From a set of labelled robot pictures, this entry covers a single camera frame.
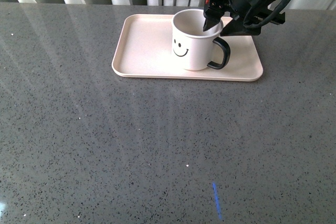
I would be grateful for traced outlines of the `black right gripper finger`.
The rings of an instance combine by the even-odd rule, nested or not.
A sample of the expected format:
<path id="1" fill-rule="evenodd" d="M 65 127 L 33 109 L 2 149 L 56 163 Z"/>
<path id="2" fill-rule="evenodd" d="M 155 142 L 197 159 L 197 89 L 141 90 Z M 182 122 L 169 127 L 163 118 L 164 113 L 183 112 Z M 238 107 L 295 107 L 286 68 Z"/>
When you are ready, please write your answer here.
<path id="1" fill-rule="evenodd" d="M 208 31 L 214 26 L 216 26 L 220 22 L 221 17 L 223 16 L 223 12 L 216 11 L 213 9 L 204 10 L 203 14 L 205 18 L 205 22 L 203 25 L 203 31 Z"/>
<path id="2" fill-rule="evenodd" d="M 261 33 L 261 28 L 246 28 L 242 19 L 232 19 L 226 24 L 220 32 L 222 37 L 225 36 L 258 36 Z"/>

